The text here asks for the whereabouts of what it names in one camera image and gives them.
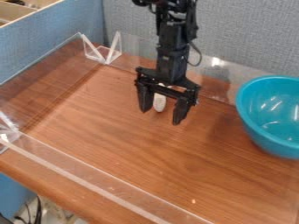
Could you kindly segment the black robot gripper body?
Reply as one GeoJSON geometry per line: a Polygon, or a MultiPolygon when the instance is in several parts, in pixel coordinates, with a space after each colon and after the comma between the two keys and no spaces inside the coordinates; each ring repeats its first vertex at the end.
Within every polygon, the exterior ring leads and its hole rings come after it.
{"type": "Polygon", "coordinates": [[[155,94],[174,99],[187,98],[188,103],[198,103],[200,86],[187,78],[190,48],[167,52],[158,49],[156,68],[139,66],[136,70],[135,86],[144,84],[155,94]]]}

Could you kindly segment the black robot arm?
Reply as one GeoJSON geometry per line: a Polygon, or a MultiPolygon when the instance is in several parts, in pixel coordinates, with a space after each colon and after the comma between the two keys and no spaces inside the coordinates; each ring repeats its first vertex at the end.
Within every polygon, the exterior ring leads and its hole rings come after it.
{"type": "Polygon", "coordinates": [[[200,86],[186,76],[192,43],[199,30],[196,22],[198,0],[132,0],[155,14],[158,58],[155,69],[138,67],[135,86],[139,108],[147,112],[155,104],[155,94],[176,99],[172,124],[187,117],[191,106],[198,104],[200,86]]]}

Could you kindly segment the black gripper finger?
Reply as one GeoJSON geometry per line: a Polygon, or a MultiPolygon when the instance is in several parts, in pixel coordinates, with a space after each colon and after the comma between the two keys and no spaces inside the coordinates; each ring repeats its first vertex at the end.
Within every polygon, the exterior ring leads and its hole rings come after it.
{"type": "Polygon", "coordinates": [[[139,108],[142,112],[147,112],[154,106],[155,92],[144,84],[136,85],[139,108]]]}
{"type": "Polygon", "coordinates": [[[172,112],[172,124],[179,125],[191,109],[187,98],[179,98],[172,112]]]}

